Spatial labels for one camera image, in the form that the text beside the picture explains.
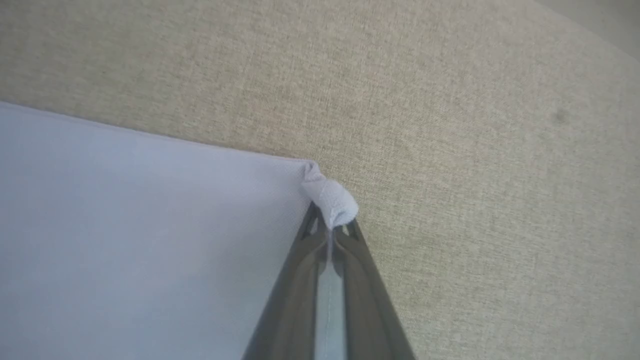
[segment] beige fabric surface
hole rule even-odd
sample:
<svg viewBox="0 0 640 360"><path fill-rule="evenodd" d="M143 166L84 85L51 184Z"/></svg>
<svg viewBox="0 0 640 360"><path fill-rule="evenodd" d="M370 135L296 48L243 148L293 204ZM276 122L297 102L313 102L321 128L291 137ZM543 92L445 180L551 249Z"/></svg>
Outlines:
<svg viewBox="0 0 640 360"><path fill-rule="evenodd" d="M2 0L0 100L317 160L421 359L638 359L640 63L538 3Z"/></svg>

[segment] dark spot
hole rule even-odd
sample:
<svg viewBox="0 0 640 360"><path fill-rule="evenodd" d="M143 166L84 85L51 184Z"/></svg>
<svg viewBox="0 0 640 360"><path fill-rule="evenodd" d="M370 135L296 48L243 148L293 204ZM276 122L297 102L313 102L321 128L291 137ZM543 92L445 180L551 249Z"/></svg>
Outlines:
<svg viewBox="0 0 640 360"><path fill-rule="evenodd" d="M560 108L554 114L554 123L558 125L565 124L568 122L568 118L569 118L569 111L566 111L565 109Z"/></svg>

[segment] gray background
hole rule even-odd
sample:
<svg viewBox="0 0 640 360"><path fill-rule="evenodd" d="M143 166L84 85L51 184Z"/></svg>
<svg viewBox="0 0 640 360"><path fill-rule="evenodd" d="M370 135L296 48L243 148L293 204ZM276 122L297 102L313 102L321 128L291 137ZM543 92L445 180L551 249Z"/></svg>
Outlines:
<svg viewBox="0 0 640 360"><path fill-rule="evenodd" d="M530 0L1 6L1 100L318 161L421 359L640 354L633 42Z"/></svg>

